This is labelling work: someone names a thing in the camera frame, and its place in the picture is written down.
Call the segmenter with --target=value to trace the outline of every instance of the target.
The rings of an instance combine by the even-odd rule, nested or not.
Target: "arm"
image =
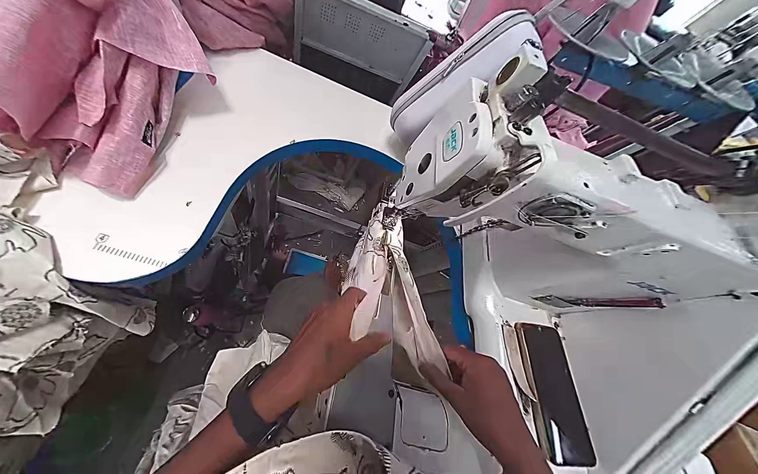
[[[286,352],[250,389],[251,403],[260,417],[273,422],[300,400],[334,385],[390,342],[383,334],[350,340],[353,311],[364,296],[360,289],[350,288],[330,305],[312,311]],[[224,411],[157,472],[225,472],[250,458],[254,449],[236,433],[230,414]]]
[[[421,367],[420,371],[472,435],[499,460],[504,474],[550,474],[500,365],[465,348],[444,348],[443,352],[454,380],[435,367]]]

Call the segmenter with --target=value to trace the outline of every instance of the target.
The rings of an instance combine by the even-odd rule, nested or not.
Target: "pink fabric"
[[[549,2],[550,0],[469,0],[467,9],[458,25],[458,30],[461,37],[469,39],[479,29],[487,25],[491,19],[504,12],[523,9],[535,14]],[[651,22],[651,16],[654,14],[657,2],[658,0],[638,0],[632,7],[617,13],[607,30],[615,36],[619,36],[625,29],[643,33]],[[566,2],[564,7],[576,8],[582,13],[590,14],[605,3],[605,0],[572,0]],[[558,54],[565,37],[545,20],[537,27],[537,31],[542,39],[543,55],[546,59],[551,59]],[[572,88],[580,82],[580,74],[561,68],[555,68],[555,71],[558,74],[571,77],[573,79]],[[580,94],[591,101],[598,101],[609,89],[604,84],[589,80],[581,88]],[[591,145],[587,143],[581,133],[581,130],[587,126],[586,120],[572,112],[555,111],[546,117],[546,126],[554,136],[567,144],[581,149]]]
[[[132,197],[151,176],[178,70],[215,81],[172,0],[0,0],[0,132],[52,140],[56,170],[83,146],[97,187]]]
[[[214,50],[260,48],[265,37],[232,21],[198,0],[184,1],[183,15],[201,43]]]
[[[288,52],[284,29],[293,0],[180,0],[180,5],[189,26],[211,49],[265,46]]]

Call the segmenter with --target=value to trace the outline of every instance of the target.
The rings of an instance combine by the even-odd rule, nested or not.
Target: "blue table edge trim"
[[[251,178],[274,163],[285,161],[289,158],[312,152],[345,153],[357,158],[368,159],[393,173],[400,173],[403,170],[403,164],[396,161],[394,158],[391,158],[390,156],[371,147],[355,144],[353,142],[347,142],[344,140],[307,140],[279,147],[276,150],[261,157],[260,159],[257,159],[252,165],[248,166],[241,175],[236,178],[236,180],[227,189],[224,197],[221,199],[221,202],[218,204],[218,207],[212,214],[209,222],[206,223],[204,231],[201,233],[195,244],[189,248],[189,251],[183,254],[176,261],[167,266],[164,266],[154,273],[138,276],[136,278],[123,280],[120,282],[108,283],[107,285],[147,285],[181,271],[187,264],[194,262],[204,254],[206,245],[218,230],[218,227],[221,225],[224,216],[236,200],[238,193],[241,192],[241,190],[244,188],[244,185],[246,185]],[[467,317],[467,312],[464,308],[463,260],[461,258],[461,246],[455,239],[455,232],[453,229],[447,228],[443,225],[439,225],[439,227],[440,235],[444,241],[444,245],[447,248],[447,253],[449,255],[450,261],[450,279],[452,286],[452,329],[455,332],[456,338],[460,344],[472,348],[472,335],[469,326],[469,318]]]

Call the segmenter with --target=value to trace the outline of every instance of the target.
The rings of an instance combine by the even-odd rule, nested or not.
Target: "black watch strap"
[[[226,397],[226,411],[230,414],[232,426],[248,446],[261,445],[278,425],[277,421],[268,423],[262,419],[250,400],[250,386],[265,372],[266,367],[264,362],[257,363]]]

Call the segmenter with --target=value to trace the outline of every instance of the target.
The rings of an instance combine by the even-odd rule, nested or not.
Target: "mobile phone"
[[[594,467],[595,449],[560,334],[548,326],[517,326],[523,364],[536,392],[532,411],[540,446],[555,466]]]

